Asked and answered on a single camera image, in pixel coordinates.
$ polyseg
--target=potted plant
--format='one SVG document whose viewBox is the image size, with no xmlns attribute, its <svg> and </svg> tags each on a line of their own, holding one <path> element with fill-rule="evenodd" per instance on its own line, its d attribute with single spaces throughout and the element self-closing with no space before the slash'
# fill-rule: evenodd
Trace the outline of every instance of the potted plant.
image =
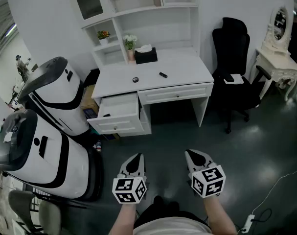
<svg viewBox="0 0 297 235">
<path fill-rule="evenodd" d="M 107 31 L 104 31 L 104 30 L 99 31 L 97 33 L 97 37 L 98 37 L 99 42 L 100 42 L 101 45 L 107 45 L 108 44 L 109 36 L 110 36 L 110 33 L 107 32 Z"/>
<path fill-rule="evenodd" d="M 123 40 L 124 40 L 124 45 L 128 50 L 129 61 L 135 61 L 133 49 L 136 44 L 137 37 L 135 35 L 125 35 L 123 37 Z"/>
</svg>

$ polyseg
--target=chair armrest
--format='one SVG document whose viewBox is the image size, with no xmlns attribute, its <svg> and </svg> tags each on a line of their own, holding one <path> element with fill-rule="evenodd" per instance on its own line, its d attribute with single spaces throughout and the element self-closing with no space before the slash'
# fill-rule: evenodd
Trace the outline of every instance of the chair armrest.
<svg viewBox="0 0 297 235">
<path fill-rule="evenodd" d="M 226 72 L 224 69 L 217 69 L 218 74 L 225 79 L 227 82 L 234 82 L 234 78 L 228 73 Z"/>
<path fill-rule="evenodd" d="M 271 79 L 271 76 L 269 73 L 267 73 L 261 66 L 256 65 L 257 70 L 259 70 L 259 72 L 261 72 L 268 80 Z"/>
</svg>

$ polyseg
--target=vase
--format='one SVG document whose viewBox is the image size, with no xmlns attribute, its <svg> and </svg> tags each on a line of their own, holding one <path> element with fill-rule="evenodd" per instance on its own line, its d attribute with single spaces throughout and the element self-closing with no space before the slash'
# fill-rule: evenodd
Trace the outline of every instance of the vase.
<svg viewBox="0 0 297 235">
<path fill-rule="evenodd" d="M 99 39 L 99 42 L 101 45 L 107 45 L 108 44 L 108 38 Z"/>
<path fill-rule="evenodd" d="M 128 51 L 128 58 L 130 62 L 134 62 L 135 61 L 135 57 L 134 57 L 134 52 L 132 49 L 127 50 Z"/>
</svg>

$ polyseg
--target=black shoe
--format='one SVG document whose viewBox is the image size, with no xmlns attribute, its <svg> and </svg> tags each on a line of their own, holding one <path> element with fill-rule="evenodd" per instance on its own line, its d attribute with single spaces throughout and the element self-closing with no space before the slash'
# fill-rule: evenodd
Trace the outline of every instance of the black shoe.
<svg viewBox="0 0 297 235">
<path fill-rule="evenodd" d="M 159 205 L 159 206 L 163 205 L 163 199 L 162 199 L 162 197 L 160 197 L 160 196 L 156 196 L 156 197 L 154 198 L 154 204 L 155 204 L 155 205 Z"/>
<path fill-rule="evenodd" d="M 168 205 L 169 212 L 178 212 L 180 210 L 180 205 L 178 202 L 170 202 Z"/>
</svg>

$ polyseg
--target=vanity drawer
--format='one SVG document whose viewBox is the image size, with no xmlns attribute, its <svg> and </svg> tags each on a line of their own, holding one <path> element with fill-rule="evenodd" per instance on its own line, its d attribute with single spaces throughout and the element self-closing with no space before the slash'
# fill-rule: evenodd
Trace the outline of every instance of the vanity drawer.
<svg viewBox="0 0 297 235">
<path fill-rule="evenodd" d="M 99 134 L 143 131 L 137 93 L 103 98 L 98 118 L 88 119 L 88 122 Z"/>
<path fill-rule="evenodd" d="M 210 96 L 213 83 L 189 84 L 139 91 L 141 104 L 154 104 L 175 100 Z"/>
</svg>

